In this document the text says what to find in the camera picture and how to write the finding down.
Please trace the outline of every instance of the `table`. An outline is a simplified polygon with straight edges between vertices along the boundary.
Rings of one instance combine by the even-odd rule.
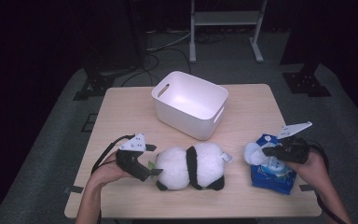
[[[252,187],[250,166],[242,156],[244,146],[263,133],[277,134],[284,120],[268,85],[222,86],[228,90],[226,112],[207,141],[217,143],[233,156],[233,162],[225,167],[225,187],[219,191],[196,190],[191,186],[159,191],[156,179],[149,177],[141,182],[124,178],[103,188],[103,217],[316,217],[321,214],[314,192],[300,190],[299,185],[305,182],[299,176],[291,195]],[[199,142],[157,119],[152,89],[111,88],[106,92],[74,186],[86,185],[93,163],[122,135],[144,133],[146,143],[158,147],[139,158],[146,167],[148,161],[155,161],[156,155],[168,147],[188,148]],[[65,208],[67,217],[76,217],[81,197],[81,193],[71,192]]]
[[[264,62],[260,49],[257,45],[258,35],[260,33],[261,23],[264,19],[268,0],[263,0],[261,8],[258,11],[212,11],[197,12],[195,9],[195,0],[191,0],[191,18],[190,18],[190,43],[189,60],[196,61],[196,26],[205,25],[255,25],[254,36],[249,38],[255,59],[258,63]]]

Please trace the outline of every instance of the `black and white plush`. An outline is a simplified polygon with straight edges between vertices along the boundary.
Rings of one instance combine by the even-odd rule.
[[[160,190],[184,189],[189,183],[195,189],[220,190],[225,186],[225,155],[215,143],[198,143],[188,150],[171,147],[158,154],[156,168]]]

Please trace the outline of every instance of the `light wood tabletop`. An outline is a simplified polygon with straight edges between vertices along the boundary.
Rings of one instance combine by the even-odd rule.
[[[252,187],[250,166],[243,159],[244,147],[263,133],[278,134],[285,125],[268,85],[222,85],[228,91],[225,114],[206,142],[218,144],[233,157],[225,166],[225,187],[160,191],[156,178],[142,182],[123,178],[102,192],[103,217],[115,218],[222,218],[222,217],[316,217],[321,209],[313,191],[299,176],[290,195]],[[120,136],[143,133],[147,144],[157,146],[138,158],[147,167],[157,154],[169,147],[189,148],[199,142],[158,120],[151,96],[153,87],[111,88],[106,92],[74,186],[84,188],[94,162]],[[82,194],[71,192],[65,208],[76,217]]]

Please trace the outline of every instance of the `plush tag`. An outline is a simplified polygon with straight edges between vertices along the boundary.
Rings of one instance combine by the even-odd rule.
[[[226,152],[224,152],[221,157],[224,161],[232,162],[232,156],[228,155]]]

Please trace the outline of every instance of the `storage container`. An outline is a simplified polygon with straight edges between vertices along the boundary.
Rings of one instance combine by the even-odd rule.
[[[157,117],[200,141],[208,140],[225,111],[225,88],[183,72],[168,74],[152,90]]]

